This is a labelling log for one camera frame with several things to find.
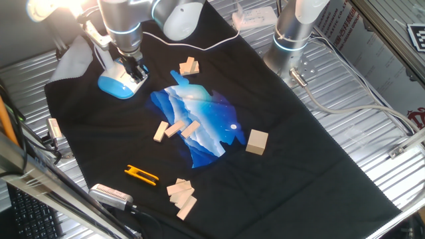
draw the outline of metal bracket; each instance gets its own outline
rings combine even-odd
[[[109,43],[112,41],[110,35],[102,36],[98,30],[96,30],[91,21],[86,22],[86,26],[83,27],[83,30],[90,40],[92,40],[102,50],[109,50]]]
[[[404,152],[409,151],[413,147],[416,147],[418,144],[425,141],[425,128],[421,129],[418,133],[415,133],[412,137],[408,138],[406,141],[401,143],[395,149],[391,150],[388,154],[391,159],[402,155]]]

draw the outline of white cable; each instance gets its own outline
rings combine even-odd
[[[367,80],[366,79],[364,79],[362,76],[361,76],[361,74],[357,74],[357,72],[349,65],[349,64],[347,64],[338,54],[337,54],[337,52],[336,52],[336,50],[335,50],[335,47],[326,39],[326,38],[324,38],[324,37],[312,37],[312,38],[310,38],[310,40],[314,40],[314,39],[323,39],[323,40],[325,40],[326,41],[326,43],[328,44],[328,46],[333,50],[333,52],[335,53],[335,55],[338,57],[338,59],[339,59],[339,61],[341,61],[342,63],[343,63],[343,67],[348,71],[348,72],[350,72],[350,70],[347,68],[347,67],[345,67],[345,66],[348,66],[358,77],[360,77],[362,80],[363,80],[363,82],[361,82],[361,84],[364,86],[364,87],[366,87],[366,89],[369,91],[369,93],[371,94],[371,96],[376,100],[376,101],[378,101],[379,102],[379,100],[377,99],[377,97],[372,93],[372,90],[371,90],[371,87],[367,84]],[[417,128],[416,127],[416,125],[414,125],[407,117],[405,117],[404,115],[402,115],[402,114],[400,114],[399,112],[397,112],[397,111],[395,111],[394,110],[394,112],[396,112],[397,114],[394,114],[394,113],[392,113],[392,112],[390,112],[390,111],[387,111],[388,113],[390,113],[391,115],[393,115],[394,117],[397,117],[397,118],[399,118],[400,120],[402,120],[402,121],[404,121],[406,124],[407,124],[407,126],[410,128],[410,130],[413,132],[413,133],[415,133],[415,132],[418,132],[419,131],[419,128]]]
[[[326,108],[325,106],[322,106],[313,96],[313,94],[311,93],[310,89],[308,88],[308,86],[304,87],[304,90],[307,92],[307,95],[311,98],[311,101],[314,102],[314,104],[316,104],[321,110],[323,110],[324,112],[329,112],[332,114],[346,114],[346,113],[350,113],[350,112],[354,112],[357,110],[365,110],[365,109],[376,109],[376,110],[383,110],[386,111],[392,115],[396,115],[398,118],[402,119],[403,121],[405,121],[410,127],[412,127],[412,129],[414,130],[414,133],[419,132],[419,128],[414,125],[413,122],[411,122],[406,116],[402,115],[401,113],[390,109],[388,107],[385,106],[376,106],[376,105],[369,105],[369,106],[357,106],[357,107],[352,107],[352,108],[347,108],[347,109],[342,109],[342,110],[332,110],[329,108]]]
[[[206,50],[210,50],[210,49],[212,49],[212,48],[214,48],[214,47],[216,47],[216,46],[218,46],[218,45],[220,45],[220,44],[222,44],[222,43],[225,43],[225,42],[227,42],[227,41],[233,40],[233,39],[235,39],[236,37],[238,37],[238,36],[239,36],[239,33],[240,33],[240,28],[239,28],[239,30],[238,30],[238,34],[236,34],[236,36],[234,36],[234,37],[230,37],[229,39],[224,39],[224,40],[220,41],[219,43],[216,43],[216,44],[214,44],[214,45],[212,45],[212,46],[210,46],[210,47],[208,47],[208,48],[205,48],[205,49],[200,48],[200,47],[197,47],[197,46],[192,46],[192,45],[189,45],[189,44],[184,44],[184,43],[168,43],[168,42],[164,41],[163,39],[161,39],[161,38],[159,38],[159,37],[155,36],[155,35],[154,35],[154,34],[152,34],[152,33],[147,33],[147,32],[143,32],[143,33],[144,33],[144,34],[146,34],[146,35],[149,35],[149,36],[151,36],[151,37],[153,37],[153,38],[155,38],[155,39],[157,39],[157,40],[159,40],[160,42],[162,42],[162,43],[164,43],[164,44],[166,44],[166,45],[168,45],[168,46],[188,46],[188,47],[195,48],[195,49],[198,49],[198,50],[206,51]]]

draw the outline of stacked wooden blocks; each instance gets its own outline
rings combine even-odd
[[[177,216],[181,220],[186,218],[197,201],[197,199],[192,196],[194,191],[195,190],[192,187],[191,182],[184,179],[177,179],[175,185],[167,187],[170,202],[174,203],[175,206],[180,209]]]
[[[188,57],[185,63],[180,63],[180,75],[186,76],[197,73],[199,73],[199,63],[193,57]]]

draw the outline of cable connector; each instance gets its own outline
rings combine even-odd
[[[299,72],[297,71],[297,69],[291,68],[290,76],[294,80],[296,80],[299,86],[301,86],[302,88],[305,88],[308,85],[307,82],[301,77],[301,75],[299,75]]]

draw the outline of wooden cube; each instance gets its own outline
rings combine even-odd
[[[264,149],[266,148],[268,133],[264,133],[255,129],[251,129],[250,139],[246,146],[246,151],[263,155]]]

